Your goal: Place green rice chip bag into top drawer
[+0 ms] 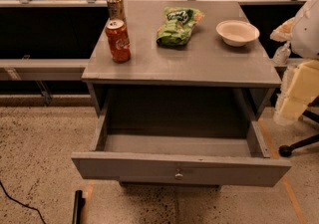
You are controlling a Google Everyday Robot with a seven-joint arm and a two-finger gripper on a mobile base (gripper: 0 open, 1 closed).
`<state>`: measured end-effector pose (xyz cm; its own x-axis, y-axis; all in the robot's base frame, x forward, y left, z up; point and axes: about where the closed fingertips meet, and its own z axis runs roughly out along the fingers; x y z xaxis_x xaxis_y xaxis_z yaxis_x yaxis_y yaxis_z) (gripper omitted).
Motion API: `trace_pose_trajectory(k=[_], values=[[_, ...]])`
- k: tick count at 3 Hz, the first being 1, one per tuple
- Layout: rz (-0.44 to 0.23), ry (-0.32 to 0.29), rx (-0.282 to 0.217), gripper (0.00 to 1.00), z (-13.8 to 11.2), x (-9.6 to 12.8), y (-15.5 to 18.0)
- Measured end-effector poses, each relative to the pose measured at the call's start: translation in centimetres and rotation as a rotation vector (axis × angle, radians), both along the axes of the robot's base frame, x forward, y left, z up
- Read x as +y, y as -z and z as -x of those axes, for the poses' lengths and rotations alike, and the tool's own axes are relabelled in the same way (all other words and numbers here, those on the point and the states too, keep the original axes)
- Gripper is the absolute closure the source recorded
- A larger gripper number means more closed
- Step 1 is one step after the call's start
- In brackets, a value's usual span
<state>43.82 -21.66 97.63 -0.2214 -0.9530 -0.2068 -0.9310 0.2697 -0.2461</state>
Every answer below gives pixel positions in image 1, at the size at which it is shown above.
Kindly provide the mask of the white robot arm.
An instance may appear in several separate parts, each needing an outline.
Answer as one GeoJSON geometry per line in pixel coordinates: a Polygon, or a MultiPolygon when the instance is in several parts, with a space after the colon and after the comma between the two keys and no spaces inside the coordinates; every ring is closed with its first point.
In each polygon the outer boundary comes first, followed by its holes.
{"type": "Polygon", "coordinates": [[[308,0],[296,15],[272,31],[270,39],[286,42],[304,59],[284,72],[274,120],[281,125],[297,121],[319,97],[319,0],[308,0]]]}

